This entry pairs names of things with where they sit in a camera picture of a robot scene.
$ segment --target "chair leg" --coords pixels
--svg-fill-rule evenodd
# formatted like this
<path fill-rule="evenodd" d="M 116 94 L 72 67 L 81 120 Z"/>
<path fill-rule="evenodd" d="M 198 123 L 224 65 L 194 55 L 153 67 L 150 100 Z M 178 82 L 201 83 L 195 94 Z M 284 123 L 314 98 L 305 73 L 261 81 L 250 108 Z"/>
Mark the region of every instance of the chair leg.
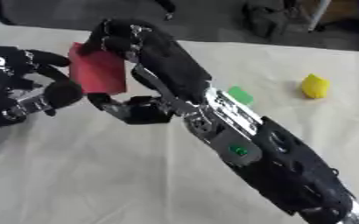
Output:
<path fill-rule="evenodd" d="M 11 20 L 9 20 L 4 15 L 4 7 L 3 7 L 3 3 L 1 1 L 2 0 L 0 0 L 0 23 L 2 23 L 4 25 L 15 25 L 15 23 L 13 23 Z"/>
<path fill-rule="evenodd" d="M 155 0 L 161 7 L 163 7 L 167 13 L 165 14 L 165 20 L 172 19 L 173 13 L 176 11 L 177 7 L 171 0 Z"/>

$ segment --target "green light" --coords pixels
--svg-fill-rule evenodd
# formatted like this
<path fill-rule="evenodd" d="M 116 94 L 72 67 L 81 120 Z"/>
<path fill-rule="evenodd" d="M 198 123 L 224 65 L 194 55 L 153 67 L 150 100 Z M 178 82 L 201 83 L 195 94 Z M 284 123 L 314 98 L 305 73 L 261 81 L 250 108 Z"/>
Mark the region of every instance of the green light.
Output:
<path fill-rule="evenodd" d="M 229 147 L 229 150 L 234 152 L 236 155 L 238 155 L 240 157 L 248 154 L 248 151 L 245 148 L 243 148 L 242 146 L 238 146 L 238 145 L 231 145 Z"/>

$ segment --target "green block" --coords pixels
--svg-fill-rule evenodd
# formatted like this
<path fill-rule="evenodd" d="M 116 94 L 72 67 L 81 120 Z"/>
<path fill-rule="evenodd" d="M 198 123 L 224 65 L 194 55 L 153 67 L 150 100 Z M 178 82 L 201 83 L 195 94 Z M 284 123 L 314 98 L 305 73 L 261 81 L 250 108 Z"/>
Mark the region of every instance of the green block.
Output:
<path fill-rule="evenodd" d="M 234 152 L 236 155 L 238 155 L 240 157 L 248 154 L 248 151 L 245 148 L 243 148 L 242 146 L 238 146 L 238 145 L 231 145 L 229 147 L 229 150 Z"/>
<path fill-rule="evenodd" d="M 253 96 L 246 93 L 238 86 L 231 87 L 228 91 L 228 94 L 245 106 L 249 106 L 253 102 Z"/>

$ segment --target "floor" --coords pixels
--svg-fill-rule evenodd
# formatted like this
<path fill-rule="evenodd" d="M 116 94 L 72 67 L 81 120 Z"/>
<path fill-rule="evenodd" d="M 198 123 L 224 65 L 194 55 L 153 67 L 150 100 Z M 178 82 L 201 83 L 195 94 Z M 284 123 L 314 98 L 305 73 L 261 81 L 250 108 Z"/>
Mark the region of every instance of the floor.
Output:
<path fill-rule="evenodd" d="M 244 0 L 173 0 L 172 21 L 152 0 L 6 0 L 5 12 L 19 25 L 91 30 L 102 18 L 142 18 L 177 39 L 245 42 L 359 50 L 359 35 L 339 30 L 307 33 L 290 30 L 270 42 L 243 28 Z"/>

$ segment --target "green cube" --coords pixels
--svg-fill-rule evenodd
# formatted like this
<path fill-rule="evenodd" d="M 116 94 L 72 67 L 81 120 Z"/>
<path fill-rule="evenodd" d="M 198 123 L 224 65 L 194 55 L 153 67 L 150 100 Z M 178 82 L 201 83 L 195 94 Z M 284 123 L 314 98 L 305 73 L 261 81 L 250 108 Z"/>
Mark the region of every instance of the green cube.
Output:
<path fill-rule="evenodd" d="M 228 94 L 245 106 L 249 106 L 253 102 L 253 96 L 246 93 L 238 86 L 231 87 Z"/>

